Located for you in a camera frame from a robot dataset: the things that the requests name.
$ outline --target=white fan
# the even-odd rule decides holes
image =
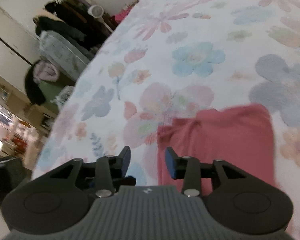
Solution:
[[[103,23],[103,25],[106,26],[106,28],[111,33],[113,33],[113,30],[105,23],[104,19],[102,18],[104,12],[104,9],[100,5],[91,5],[88,9],[88,14],[98,19],[99,22]]]

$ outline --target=pink clothing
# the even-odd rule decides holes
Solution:
[[[171,126],[160,126],[158,137],[158,180],[176,185],[165,164],[165,149],[171,146],[178,156],[193,156],[201,162],[225,160],[274,185],[274,136],[271,119],[262,105],[238,106],[221,112],[199,111],[195,118],[176,118]],[[210,179],[202,179],[202,193],[212,192]]]

